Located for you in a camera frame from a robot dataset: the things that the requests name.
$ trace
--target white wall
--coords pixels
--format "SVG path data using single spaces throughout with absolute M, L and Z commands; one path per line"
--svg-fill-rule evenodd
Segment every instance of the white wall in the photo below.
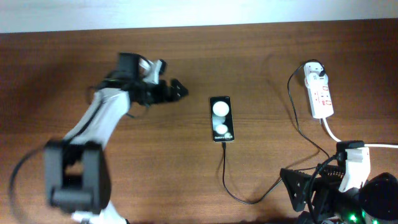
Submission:
M 0 0 L 0 32 L 398 17 L 398 0 Z

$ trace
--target green light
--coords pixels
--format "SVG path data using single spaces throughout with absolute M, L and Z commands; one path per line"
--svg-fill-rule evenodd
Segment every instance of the green light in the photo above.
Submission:
M 353 221 L 353 222 L 356 223 L 356 216 L 355 216 L 355 215 L 351 215 L 351 216 L 349 217 L 349 219 L 350 219 L 351 221 Z

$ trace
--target white cable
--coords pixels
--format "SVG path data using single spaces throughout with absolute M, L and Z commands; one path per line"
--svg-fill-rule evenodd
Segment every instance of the white cable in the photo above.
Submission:
M 326 121 L 326 118 L 322 118 L 323 124 L 325 125 L 326 130 L 328 131 L 328 134 L 330 135 L 330 137 L 335 140 L 336 142 L 341 142 L 340 139 L 336 138 L 336 136 L 330 131 L 328 122 Z
M 398 145 L 388 145 L 388 144 L 365 144 L 365 147 L 390 147 L 398 149 Z

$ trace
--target wooden table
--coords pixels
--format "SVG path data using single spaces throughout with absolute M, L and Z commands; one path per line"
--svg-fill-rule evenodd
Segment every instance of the wooden table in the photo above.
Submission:
M 298 216 L 278 186 L 257 205 L 233 200 L 221 184 L 221 144 L 211 138 L 209 97 L 229 95 L 236 140 L 228 145 L 226 181 L 253 200 L 281 167 L 325 160 L 295 129 L 286 90 L 301 62 L 316 58 L 330 77 L 341 139 L 397 142 L 398 20 L 299 22 L 161 29 L 0 35 L 1 223 L 15 223 L 7 197 L 17 161 L 50 138 L 62 138 L 87 109 L 85 90 L 115 69 L 118 52 L 162 58 L 166 79 L 190 95 L 120 120 L 106 149 L 118 212 L 132 222 L 232 223 Z M 302 129 L 330 154 L 335 142 L 310 114 L 303 72 L 291 83 Z M 133 106 L 133 113 L 142 108 Z M 371 149 L 370 178 L 398 176 L 396 149 Z M 17 196 L 36 223 L 72 223 L 48 208 L 42 155 L 24 164 Z

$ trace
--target white power strip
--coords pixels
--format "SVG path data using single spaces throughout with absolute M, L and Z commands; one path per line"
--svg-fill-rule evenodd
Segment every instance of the white power strip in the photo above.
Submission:
M 320 77 L 322 71 L 323 67 L 318 62 L 309 62 L 304 66 L 304 82 L 310 98 L 312 116 L 316 119 L 327 118 L 334 113 L 328 76 L 324 74 Z

